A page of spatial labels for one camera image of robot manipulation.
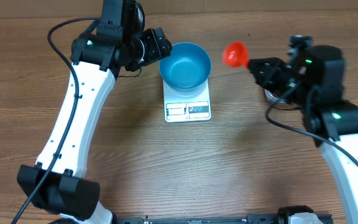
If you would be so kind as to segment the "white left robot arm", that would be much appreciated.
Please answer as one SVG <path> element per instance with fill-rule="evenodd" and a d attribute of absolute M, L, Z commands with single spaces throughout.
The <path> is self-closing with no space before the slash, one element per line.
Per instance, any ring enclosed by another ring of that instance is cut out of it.
<path fill-rule="evenodd" d="M 100 17 L 73 41 L 67 92 L 48 143 L 17 182 L 26 204 L 60 216 L 60 223 L 114 223 L 99 200 L 100 186 L 85 179 L 90 143 L 106 98 L 124 68 L 130 77 L 170 55 L 161 28 L 146 29 L 141 4 L 105 0 Z"/>

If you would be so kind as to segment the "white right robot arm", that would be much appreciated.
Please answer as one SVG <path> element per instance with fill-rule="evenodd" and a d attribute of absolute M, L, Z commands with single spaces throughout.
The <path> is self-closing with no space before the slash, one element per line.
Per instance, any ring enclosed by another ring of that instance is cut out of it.
<path fill-rule="evenodd" d="M 300 106 L 304 129 L 271 123 L 314 139 L 334 177 L 347 222 L 358 223 L 358 107 L 342 97 L 341 50 L 297 47 L 289 62 L 250 59 L 247 67 L 258 85 Z"/>

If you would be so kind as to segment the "red plastic measuring scoop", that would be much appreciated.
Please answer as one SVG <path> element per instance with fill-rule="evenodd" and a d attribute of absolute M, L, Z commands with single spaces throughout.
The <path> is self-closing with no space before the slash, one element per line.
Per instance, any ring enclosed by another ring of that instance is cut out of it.
<path fill-rule="evenodd" d="M 232 42 L 223 51 L 223 64 L 229 67 L 249 68 L 249 50 L 242 42 Z"/>

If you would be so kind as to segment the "white digital kitchen scale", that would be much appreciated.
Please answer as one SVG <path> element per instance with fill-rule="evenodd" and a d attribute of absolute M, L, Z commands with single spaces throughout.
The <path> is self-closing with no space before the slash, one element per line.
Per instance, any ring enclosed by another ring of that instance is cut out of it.
<path fill-rule="evenodd" d="M 212 117 L 208 81 L 192 91 L 177 91 L 163 81 L 164 118 L 167 123 L 209 121 Z"/>

